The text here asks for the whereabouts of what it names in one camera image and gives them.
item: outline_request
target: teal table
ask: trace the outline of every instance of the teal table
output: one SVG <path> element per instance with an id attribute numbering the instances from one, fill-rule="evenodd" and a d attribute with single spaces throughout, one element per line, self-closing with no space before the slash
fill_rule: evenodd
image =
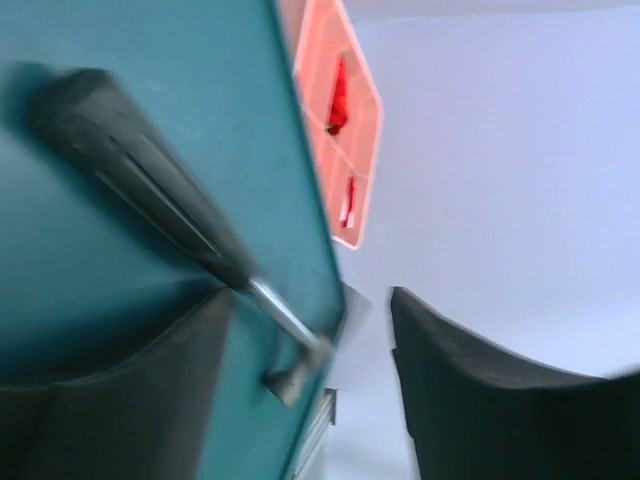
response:
<path id="1" fill-rule="evenodd" d="M 119 75 L 295 311 L 337 335 L 344 298 L 270 1 L 4 0 L 0 38 L 0 375 L 61 364 L 214 282 L 25 133 L 29 92 L 70 67 Z M 293 354 L 241 299 L 202 479 L 291 475 L 322 374 L 292 410 L 260 377 Z"/>

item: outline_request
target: wall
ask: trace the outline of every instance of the wall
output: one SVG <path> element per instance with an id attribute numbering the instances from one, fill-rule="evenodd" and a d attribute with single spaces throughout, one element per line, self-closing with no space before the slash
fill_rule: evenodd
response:
<path id="1" fill-rule="evenodd" d="M 390 286 L 559 367 L 640 361 L 640 8 L 357 32 L 385 130 L 362 248 L 339 255 L 376 313 L 335 371 L 362 460 L 329 478 L 404 480 Z"/>
<path id="2" fill-rule="evenodd" d="M 572 12 L 640 5 L 640 0 L 344 0 L 355 21 L 487 13 Z"/>

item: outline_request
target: green table surface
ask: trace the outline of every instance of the green table surface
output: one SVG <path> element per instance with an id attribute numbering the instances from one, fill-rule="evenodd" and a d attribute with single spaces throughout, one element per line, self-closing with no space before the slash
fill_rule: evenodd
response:
<path id="1" fill-rule="evenodd" d="M 212 284 L 25 132 L 29 93 L 75 67 L 116 72 L 267 278 L 337 334 L 344 297 L 269 0 L 4 0 L 0 38 L 0 375 L 55 366 Z M 239 304 L 200 478 L 286 478 L 323 374 L 284 408 L 260 378 L 293 342 Z"/>

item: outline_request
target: plastic container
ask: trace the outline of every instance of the plastic container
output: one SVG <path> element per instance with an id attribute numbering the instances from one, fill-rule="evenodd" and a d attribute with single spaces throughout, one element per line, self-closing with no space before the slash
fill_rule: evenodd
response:
<path id="1" fill-rule="evenodd" d="M 281 0 L 294 58 L 294 77 L 334 240 L 356 249 L 364 234 L 375 172 L 382 103 L 355 33 L 340 0 Z M 340 133 L 326 132 L 340 59 L 347 69 L 349 119 Z M 355 180 L 354 195 L 349 185 Z M 346 226 L 345 205 L 352 215 Z"/>

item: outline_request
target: tool handle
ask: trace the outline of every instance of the tool handle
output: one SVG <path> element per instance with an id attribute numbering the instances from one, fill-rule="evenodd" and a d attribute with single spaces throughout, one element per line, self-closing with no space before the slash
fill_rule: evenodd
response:
<path id="1" fill-rule="evenodd" d="M 243 290 L 256 275 L 224 216 L 109 72 L 83 69 L 54 82 L 35 97 L 29 123 L 227 286 Z"/>

